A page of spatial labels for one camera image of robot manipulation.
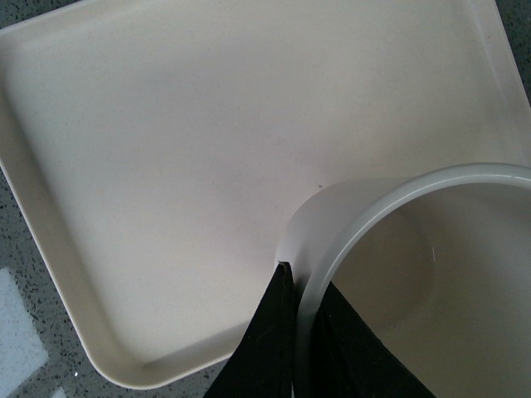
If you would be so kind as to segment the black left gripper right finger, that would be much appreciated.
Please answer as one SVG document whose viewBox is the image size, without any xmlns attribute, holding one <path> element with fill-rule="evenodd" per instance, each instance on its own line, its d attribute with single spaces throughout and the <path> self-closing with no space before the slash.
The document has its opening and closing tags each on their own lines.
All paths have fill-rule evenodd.
<svg viewBox="0 0 531 398">
<path fill-rule="evenodd" d="M 307 379 L 295 383 L 296 397 L 428 396 L 334 284 L 314 319 L 307 353 Z"/>
</svg>

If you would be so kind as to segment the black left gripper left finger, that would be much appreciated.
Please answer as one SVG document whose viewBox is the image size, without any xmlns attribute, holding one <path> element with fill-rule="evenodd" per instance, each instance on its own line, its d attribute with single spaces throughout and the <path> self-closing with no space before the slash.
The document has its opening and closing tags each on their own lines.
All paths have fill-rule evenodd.
<svg viewBox="0 0 531 398">
<path fill-rule="evenodd" d="M 240 344 L 206 396 L 292 396 L 295 310 L 292 270 L 280 262 Z"/>
</svg>

